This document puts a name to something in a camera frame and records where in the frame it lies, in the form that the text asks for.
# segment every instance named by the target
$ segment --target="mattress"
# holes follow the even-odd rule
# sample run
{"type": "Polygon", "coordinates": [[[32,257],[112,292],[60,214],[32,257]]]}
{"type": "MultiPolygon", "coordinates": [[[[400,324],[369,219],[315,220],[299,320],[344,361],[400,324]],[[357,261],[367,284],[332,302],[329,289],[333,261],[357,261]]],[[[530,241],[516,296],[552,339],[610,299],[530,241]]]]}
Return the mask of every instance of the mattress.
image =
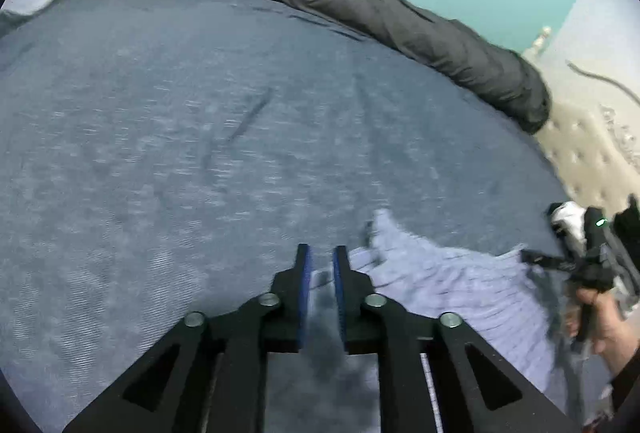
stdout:
{"type": "Polygon", "coordinates": [[[513,121],[270,0],[67,0],[0,39],[0,84],[0,368],[45,433],[188,310],[264,291],[299,241],[329,265],[376,209],[558,252],[566,196],[513,121]]]}

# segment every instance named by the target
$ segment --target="lavender cloth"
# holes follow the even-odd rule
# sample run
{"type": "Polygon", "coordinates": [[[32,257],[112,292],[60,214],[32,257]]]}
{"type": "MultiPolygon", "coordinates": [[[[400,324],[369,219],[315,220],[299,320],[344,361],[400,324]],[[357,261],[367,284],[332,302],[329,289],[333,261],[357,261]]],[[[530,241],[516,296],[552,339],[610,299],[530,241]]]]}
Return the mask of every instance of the lavender cloth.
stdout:
{"type": "MultiPolygon", "coordinates": [[[[556,346],[547,338],[548,317],[527,275],[529,268],[519,262],[519,251],[496,257],[438,247],[404,231],[389,211],[379,210],[369,248],[351,251],[350,262],[372,277],[378,292],[411,312],[430,317],[446,311],[460,314],[544,392],[557,375],[556,346]]],[[[327,270],[312,277],[302,355],[270,359],[268,433],[380,431],[376,358],[344,354],[331,277],[327,270]]]]}

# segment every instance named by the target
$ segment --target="metal screw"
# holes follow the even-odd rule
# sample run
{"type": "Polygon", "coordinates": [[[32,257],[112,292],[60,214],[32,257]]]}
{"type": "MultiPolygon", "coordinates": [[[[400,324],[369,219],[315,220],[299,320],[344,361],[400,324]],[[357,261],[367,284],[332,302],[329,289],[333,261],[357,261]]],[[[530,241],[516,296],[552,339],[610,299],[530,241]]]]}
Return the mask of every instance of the metal screw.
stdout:
{"type": "Polygon", "coordinates": [[[382,294],[369,294],[364,302],[370,307],[382,307],[386,303],[386,298],[382,294]]]}
{"type": "Polygon", "coordinates": [[[267,292],[260,296],[260,298],[258,298],[258,301],[263,307],[275,307],[278,303],[280,303],[280,298],[273,292],[267,292]]]}
{"type": "Polygon", "coordinates": [[[184,317],[184,324],[187,325],[189,328],[199,327],[203,323],[204,323],[204,315],[202,315],[200,312],[189,312],[184,317]]]}
{"type": "Polygon", "coordinates": [[[454,312],[445,312],[440,316],[440,323],[447,328],[455,328],[462,324],[462,318],[454,312]]]}

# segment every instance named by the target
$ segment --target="human hand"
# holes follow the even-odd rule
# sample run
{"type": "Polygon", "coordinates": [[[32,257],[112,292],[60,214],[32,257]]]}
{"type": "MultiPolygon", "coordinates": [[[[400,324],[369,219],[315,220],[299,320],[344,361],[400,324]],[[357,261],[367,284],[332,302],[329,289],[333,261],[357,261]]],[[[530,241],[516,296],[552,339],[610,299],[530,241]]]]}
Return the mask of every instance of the human hand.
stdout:
{"type": "MultiPolygon", "coordinates": [[[[594,289],[576,291],[578,301],[594,308],[593,351],[602,356],[609,370],[616,376],[636,353],[638,337],[620,316],[618,304],[610,292],[598,293],[594,289]]],[[[567,330],[571,337],[578,333],[580,309],[572,309],[566,316],[567,330]]]]}

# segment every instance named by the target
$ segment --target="tufted headboard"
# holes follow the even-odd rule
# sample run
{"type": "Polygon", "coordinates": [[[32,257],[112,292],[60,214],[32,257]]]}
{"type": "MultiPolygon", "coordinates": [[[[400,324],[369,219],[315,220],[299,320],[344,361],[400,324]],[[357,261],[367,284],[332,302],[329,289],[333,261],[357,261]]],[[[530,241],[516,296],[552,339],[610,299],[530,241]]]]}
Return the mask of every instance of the tufted headboard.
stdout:
{"type": "Polygon", "coordinates": [[[549,121],[536,134],[566,193],[612,217],[640,195],[640,98],[598,63],[545,62],[535,44],[524,57],[552,95],[549,121]]]}

